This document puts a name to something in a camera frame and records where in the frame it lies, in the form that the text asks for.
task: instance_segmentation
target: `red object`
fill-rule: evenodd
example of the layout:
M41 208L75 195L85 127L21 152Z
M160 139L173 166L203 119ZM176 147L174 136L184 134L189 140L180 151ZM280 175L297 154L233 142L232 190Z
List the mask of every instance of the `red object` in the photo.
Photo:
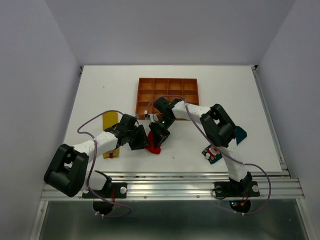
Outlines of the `red object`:
M148 140L149 140L151 145L150 146L145 146L144 148L147 149L152 154L159 154L161 152L161 148L160 148L160 146L155 148L155 146L154 146L154 136L153 136L151 131L148 134Z

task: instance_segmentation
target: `gray wall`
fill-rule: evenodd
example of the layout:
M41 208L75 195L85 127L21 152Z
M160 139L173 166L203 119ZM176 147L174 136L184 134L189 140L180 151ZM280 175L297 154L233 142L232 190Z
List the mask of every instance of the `gray wall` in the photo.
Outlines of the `gray wall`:
M44 0L0 2L0 239L28 239L79 65Z
M294 0L46 0L81 65L257 64Z
M290 173L300 179L314 225L318 227L319 56L320 1L297 0L258 67L286 163Z

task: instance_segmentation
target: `orange compartment tray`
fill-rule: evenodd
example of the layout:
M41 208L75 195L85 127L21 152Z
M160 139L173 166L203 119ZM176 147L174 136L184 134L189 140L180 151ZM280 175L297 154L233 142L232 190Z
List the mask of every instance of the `orange compartment tray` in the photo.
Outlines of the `orange compartment tray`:
M195 78L139 78L135 113L139 119L145 119L145 110L149 102L164 95L180 95L189 104L199 105L198 82ZM167 96L168 101L178 97ZM159 117L154 103L149 107L149 113Z

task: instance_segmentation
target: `white table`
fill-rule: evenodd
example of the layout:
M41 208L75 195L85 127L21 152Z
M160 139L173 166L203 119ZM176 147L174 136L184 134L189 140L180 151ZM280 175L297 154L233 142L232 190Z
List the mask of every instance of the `white table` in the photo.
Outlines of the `white table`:
M85 66L77 90L65 143L89 139L77 128L106 110L134 114L139 78L195 78L202 106L221 104L234 123L247 132L239 145L240 160L281 172L279 157L268 126L251 66ZM149 121L139 121L148 134ZM94 135L102 131L102 117L84 127ZM118 158L97 159L95 169L105 172L227 172L223 160L210 164L201 154L209 144L192 122L176 121L170 128L161 153L120 148ZM251 172L259 172L248 167Z

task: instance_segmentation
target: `yellow block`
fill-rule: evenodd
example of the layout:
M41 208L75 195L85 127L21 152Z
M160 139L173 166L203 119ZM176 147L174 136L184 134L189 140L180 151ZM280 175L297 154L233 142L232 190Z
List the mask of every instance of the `yellow block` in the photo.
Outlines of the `yellow block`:
M111 126L117 124L118 122L119 121L118 121L118 113L117 112L107 112L102 115L102 130L110 128ZM117 148L115 150L115 152L113 153L113 157L115 157L115 158L119 157L119 152L120 152L120 150L119 150L119 148ZM103 158L108 159L109 153L104 153Z

